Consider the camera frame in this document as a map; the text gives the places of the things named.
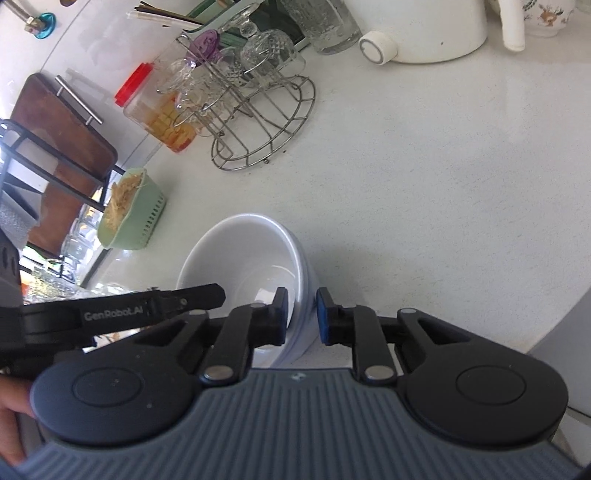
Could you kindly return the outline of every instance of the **chopsticks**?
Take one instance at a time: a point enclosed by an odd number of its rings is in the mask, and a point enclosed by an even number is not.
[[[201,22],[196,21],[194,18],[153,7],[143,1],[134,8],[134,12],[129,12],[127,16],[128,18],[139,18],[141,20],[160,22],[164,25],[180,27],[184,30],[195,30],[196,28],[203,26]]]

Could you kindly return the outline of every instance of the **purple lid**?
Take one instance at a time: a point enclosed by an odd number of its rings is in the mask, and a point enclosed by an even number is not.
[[[207,30],[191,42],[189,50],[194,55],[197,65],[203,60],[216,61],[220,57],[217,49],[220,43],[220,34],[216,30]]]

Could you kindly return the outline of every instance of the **gray textured base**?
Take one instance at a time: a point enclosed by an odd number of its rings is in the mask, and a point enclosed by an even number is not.
[[[447,443],[392,390],[342,369],[252,370],[207,390],[158,438],[111,450],[52,442],[20,471],[35,480],[558,480],[579,467],[547,442],[506,452]]]

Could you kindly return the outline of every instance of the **metal pin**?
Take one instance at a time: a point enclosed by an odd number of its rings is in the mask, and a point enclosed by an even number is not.
[[[394,370],[386,365],[372,365],[365,369],[365,378],[368,380],[383,381],[392,378],[394,375]]]
[[[203,376],[212,382],[228,380],[233,374],[234,370],[227,365],[212,365],[211,367],[207,367],[205,372],[203,372]]]

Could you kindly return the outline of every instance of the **round black disc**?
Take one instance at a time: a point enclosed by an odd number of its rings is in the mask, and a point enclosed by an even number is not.
[[[124,445],[165,431],[188,409],[196,383],[163,350],[132,345],[54,365],[31,390],[35,415],[80,445]]]
[[[430,429],[483,447],[548,438],[568,402],[555,370],[486,340],[434,348],[408,376],[405,395]]]

